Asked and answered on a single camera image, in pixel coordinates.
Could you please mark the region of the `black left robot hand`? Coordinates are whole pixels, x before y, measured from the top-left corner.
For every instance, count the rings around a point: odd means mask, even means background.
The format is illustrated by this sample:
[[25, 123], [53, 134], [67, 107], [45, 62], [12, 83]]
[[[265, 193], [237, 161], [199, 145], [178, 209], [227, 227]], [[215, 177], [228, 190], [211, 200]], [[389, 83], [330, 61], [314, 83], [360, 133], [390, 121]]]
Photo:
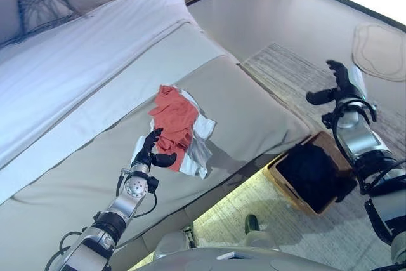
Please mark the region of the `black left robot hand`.
[[160, 167], [160, 168], [169, 168], [172, 166], [176, 159], [177, 154], [172, 153], [171, 155], [168, 154], [154, 154], [152, 149], [155, 146], [155, 143], [158, 142], [161, 133], [163, 132], [164, 128], [157, 128], [151, 131], [144, 139], [142, 144], [141, 150], [136, 153], [134, 159], [131, 162], [131, 166], [135, 164], [144, 164], [149, 168], [151, 165]]

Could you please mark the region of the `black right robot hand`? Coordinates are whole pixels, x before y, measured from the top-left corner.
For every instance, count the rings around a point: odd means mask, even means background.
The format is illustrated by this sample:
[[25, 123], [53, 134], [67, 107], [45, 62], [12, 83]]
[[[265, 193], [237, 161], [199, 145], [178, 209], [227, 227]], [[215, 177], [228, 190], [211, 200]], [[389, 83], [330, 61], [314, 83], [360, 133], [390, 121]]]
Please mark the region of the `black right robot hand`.
[[327, 60], [326, 64], [333, 71], [337, 86], [331, 89], [324, 89], [318, 92], [307, 92], [306, 100], [312, 105], [323, 105], [333, 100], [339, 102], [347, 98], [365, 99], [362, 90], [350, 79], [349, 70], [335, 60]]

